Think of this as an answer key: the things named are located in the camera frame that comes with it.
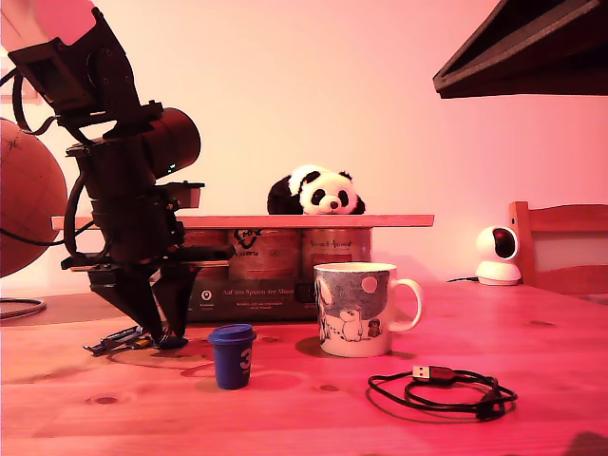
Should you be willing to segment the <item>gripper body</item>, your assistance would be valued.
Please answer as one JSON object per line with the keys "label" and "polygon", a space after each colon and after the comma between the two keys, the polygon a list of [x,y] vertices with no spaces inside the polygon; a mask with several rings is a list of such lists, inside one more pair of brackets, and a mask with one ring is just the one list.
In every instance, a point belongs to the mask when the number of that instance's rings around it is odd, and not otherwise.
{"label": "gripper body", "polygon": [[64,270],[98,271],[110,267],[128,272],[161,271],[162,266],[205,265],[225,262],[236,252],[227,243],[186,247],[184,227],[175,217],[180,200],[166,189],[136,198],[96,199],[92,222],[103,234],[99,253],[83,253],[76,247],[75,210],[80,189],[70,192],[64,216],[64,242],[69,256]]}

